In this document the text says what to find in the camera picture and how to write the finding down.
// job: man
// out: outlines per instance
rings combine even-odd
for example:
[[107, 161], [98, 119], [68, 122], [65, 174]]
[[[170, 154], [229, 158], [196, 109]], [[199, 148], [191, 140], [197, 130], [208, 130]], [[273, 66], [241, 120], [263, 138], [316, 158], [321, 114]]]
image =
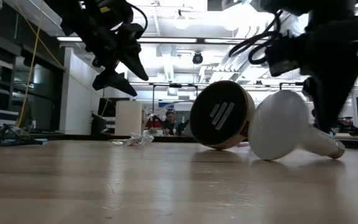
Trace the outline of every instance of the man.
[[162, 131], [164, 135], [173, 136], [175, 129], [175, 115], [172, 111], [168, 111], [165, 116], [167, 117], [162, 123]]

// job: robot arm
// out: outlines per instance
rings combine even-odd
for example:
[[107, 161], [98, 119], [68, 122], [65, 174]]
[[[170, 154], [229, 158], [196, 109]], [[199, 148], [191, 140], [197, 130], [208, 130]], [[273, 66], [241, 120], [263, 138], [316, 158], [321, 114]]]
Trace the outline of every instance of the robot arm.
[[[259, 37], [235, 46], [230, 52], [249, 48], [257, 39], [270, 37], [249, 54], [253, 64], [268, 63], [273, 77], [300, 68], [301, 75], [311, 75], [304, 92], [313, 100], [316, 125], [331, 130], [358, 77], [358, 0], [253, 0], [258, 11], [275, 14], [276, 30], [267, 29]], [[305, 33], [298, 37], [280, 34], [278, 10], [300, 16], [309, 13]], [[254, 60], [256, 51], [265, 48], [265, 57]]]
[[[121, 61], [129, 70], [143, 80], [148, 76], [140, 62], [140, 44], [137, 42], [147, 28], [145, 14], [126, 0], [45, 0], [61, 18], [61, 28], [66, 35], [76, 33], [86, 47], [95, 55], [93, 65], [104, 67], [93, 82], [95, 90], [108, 86], [132, 96], [137, 93], [115, 69]], [[145, 27], [131, 24], [132, 8], [138, 10], [146, 20]]]

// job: wooden table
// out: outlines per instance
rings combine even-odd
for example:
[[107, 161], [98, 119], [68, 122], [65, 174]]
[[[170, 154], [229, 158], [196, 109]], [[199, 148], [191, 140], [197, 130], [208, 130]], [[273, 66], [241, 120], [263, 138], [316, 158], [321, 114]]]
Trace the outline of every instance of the wooden table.
[[358, 224], [358, 151], [56, 141], [0, 148], [0, 223]]

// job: black disc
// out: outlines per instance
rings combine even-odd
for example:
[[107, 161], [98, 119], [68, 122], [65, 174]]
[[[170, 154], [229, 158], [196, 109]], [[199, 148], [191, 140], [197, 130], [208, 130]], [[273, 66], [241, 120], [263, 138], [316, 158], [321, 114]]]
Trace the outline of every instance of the black disc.
[[195, 100], [190, 113], [194, 138], [206, 146], [224, 143], [241, 131], [247, 116], [247, 96], [232, 81], [215, 82]]

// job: crumpled plastic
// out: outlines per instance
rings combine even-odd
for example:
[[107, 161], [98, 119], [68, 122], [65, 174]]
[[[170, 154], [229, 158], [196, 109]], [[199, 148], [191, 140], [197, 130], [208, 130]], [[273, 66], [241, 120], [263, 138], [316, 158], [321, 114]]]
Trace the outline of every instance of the crumpled plastic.
[[150, 120], [150, 118], [152, 118], [156, 115], [159, 115], [160, 113], [164, 112], [164, 109], [166, 109], [172, 105], [175, 105], [177, 103], [186, 103], [186, 102], [194, 103], [194, 100], [172, 102], [172, 103], [169, 103], [169, 104], [159, 108], [157, 110], [157, 112], [148, 115], [142, 124], [142, 129], [140, 130], [140, 133], [131, 133], [131, 138], [123, 141], [122, 145], [124, 147], [126, 147], [126, 146], [141, 146], [141, 147], [143, 147], [143, 146], [150, 144], [154, 140], [154, 137], [149, 133], [149, 130], [145, 130], [147, 122]]

